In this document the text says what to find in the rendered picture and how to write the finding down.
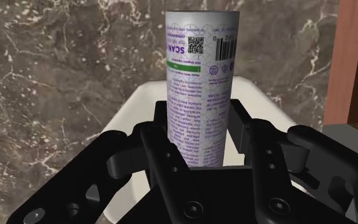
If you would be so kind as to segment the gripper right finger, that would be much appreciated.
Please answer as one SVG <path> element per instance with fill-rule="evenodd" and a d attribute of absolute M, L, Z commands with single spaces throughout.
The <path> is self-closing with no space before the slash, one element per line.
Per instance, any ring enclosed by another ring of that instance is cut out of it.
<path fill-rule="evenodd" d="M 305 125 L 287 132 L 230 101 L 228 131 L 252 168 L 258 224 L 358 224 L 358 153 Z"/>

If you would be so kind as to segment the white printed cylinder can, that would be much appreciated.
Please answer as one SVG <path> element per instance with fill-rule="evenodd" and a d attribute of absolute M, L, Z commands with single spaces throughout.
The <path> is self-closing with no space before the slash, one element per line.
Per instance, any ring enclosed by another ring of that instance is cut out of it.
<path fill-rule="evenodd" d="M 167 11 L 167 135 L 190 167 L 221 167 L 239 11 Z"/>

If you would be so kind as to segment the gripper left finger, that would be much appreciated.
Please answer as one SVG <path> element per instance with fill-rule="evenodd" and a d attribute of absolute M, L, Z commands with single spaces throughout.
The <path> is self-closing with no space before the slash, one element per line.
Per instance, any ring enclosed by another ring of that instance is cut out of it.
<path fill-rule="evenodd" d="M 155 105 L 152 122 L 100 134 L 52 179 L 27 199 L 6 224 L 95 224 L 132 174 L 148 171 L 168 224 L 203 224 L 203 199 L 191 183 L 190 169 L 163 128 L 167 106 Z"/>

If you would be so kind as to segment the brown wooden cabinet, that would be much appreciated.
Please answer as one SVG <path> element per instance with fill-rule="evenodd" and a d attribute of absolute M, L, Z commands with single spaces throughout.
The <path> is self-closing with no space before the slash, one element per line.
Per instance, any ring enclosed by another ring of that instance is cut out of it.
<path fill-rule="evenodd" d="M 340 0 L 324 125 L 358 124 L 358 0 Z"/>

